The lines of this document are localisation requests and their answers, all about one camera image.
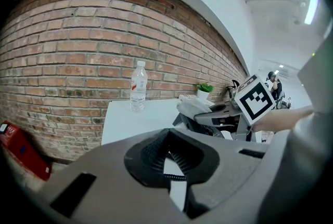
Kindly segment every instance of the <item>person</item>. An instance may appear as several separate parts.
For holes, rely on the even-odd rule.
[[[273,83],[273,87],[271,89],[271,94],[272,94],[274,100],[276,101],[282,92],[282,83],[281,83],[280,79],[277,78],[277,76],[274,72],[268,73],[268,77],[266,80],[268,80],[268,79]]]
[[[281,130],[293,129],[296,122],[301,118],[307,117],[313,113],[313,107],[307,106],[300,109],[271,110],[260,120],[255,122],[252,131],[255,133],[261,130],[273,131],[277,133]]]

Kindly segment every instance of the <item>bottle cap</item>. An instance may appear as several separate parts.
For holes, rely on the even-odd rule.
[[[144,67],[144,66],[146,65],[146,62],[141,61],[141,60],[138,60],[138,61],[137,61],[137,65],[138,65],[138,66],[142,66],[142,67]]]

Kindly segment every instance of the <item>green plant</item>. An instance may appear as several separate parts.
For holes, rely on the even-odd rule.
[[[203,91],[203,92],[207,92],[207,93],[210,93],[210,92],[213,92],[213,89],[214,87],[207,84],[207,83],[203,83],[203,84],[197,84],[198,86],[198,89]]]

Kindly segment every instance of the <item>white ceiling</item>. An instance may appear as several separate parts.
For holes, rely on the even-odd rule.
[[[324,39],[331,14],[323,0],[311,25],[304,24],[310,0],[245,0],[251,10],[257,33],[257,71],[262,60],[296,69],[311,57]]]

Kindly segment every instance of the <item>ceiling light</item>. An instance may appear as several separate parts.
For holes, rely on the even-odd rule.
[[[318,6],[318,1],[319,0],[310,0],[308,13],[306,14],[306,18],[305,18],[305,21],[304,21],[305,24],[311,24],[312,23],[313,17],[316,13],[316,9],[317,9],[317,6]]]

